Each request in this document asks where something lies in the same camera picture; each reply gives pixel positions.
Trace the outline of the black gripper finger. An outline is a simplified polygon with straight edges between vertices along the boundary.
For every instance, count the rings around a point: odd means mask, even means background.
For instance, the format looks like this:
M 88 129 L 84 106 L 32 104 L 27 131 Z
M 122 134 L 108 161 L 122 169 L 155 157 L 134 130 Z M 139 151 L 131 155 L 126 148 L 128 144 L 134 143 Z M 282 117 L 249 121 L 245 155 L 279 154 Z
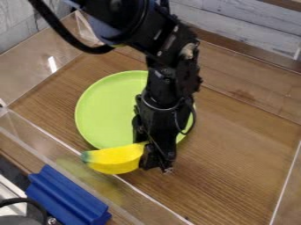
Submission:
M 146 171 L 154 168 L 160 168 L 163 173 L 172 171 L 172 161 L 174 158 L 160 152 L 158 147 L 148 143 L 143 147 L 143 153 L 139 161 L 139 167 Z

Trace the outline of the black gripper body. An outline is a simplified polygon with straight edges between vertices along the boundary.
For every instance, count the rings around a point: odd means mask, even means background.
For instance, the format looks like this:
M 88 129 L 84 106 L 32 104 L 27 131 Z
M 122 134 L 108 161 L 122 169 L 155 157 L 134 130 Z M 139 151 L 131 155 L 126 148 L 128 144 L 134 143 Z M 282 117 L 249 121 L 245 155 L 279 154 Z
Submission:
M 174 160 L 176 158 L 176 138 L 186 135 L 190 117 L 195 118 L 194 99 L 178 98 L 168 105 L 159 105 L 146 93 L 135 97 L 132 141 L 144 142 L 143 160 Z

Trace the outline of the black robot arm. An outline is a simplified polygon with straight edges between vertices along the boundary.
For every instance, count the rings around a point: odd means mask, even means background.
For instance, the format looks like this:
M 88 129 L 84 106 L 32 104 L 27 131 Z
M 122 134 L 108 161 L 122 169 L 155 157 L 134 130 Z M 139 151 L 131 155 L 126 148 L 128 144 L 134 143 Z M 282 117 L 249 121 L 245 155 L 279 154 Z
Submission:
M 84 162 L 107 174 L 139 168 L 172 169 L 176 139 L 190 132 L 195 118 L 194 93 L 199 90 L 199 41 L 190 27 L 170 13 L 168 0 L 71 0 L 87 13 L 103 53 L 124 44 L 146 55 L 147 83 L 135 97 L 132 144 L 91 151 Z

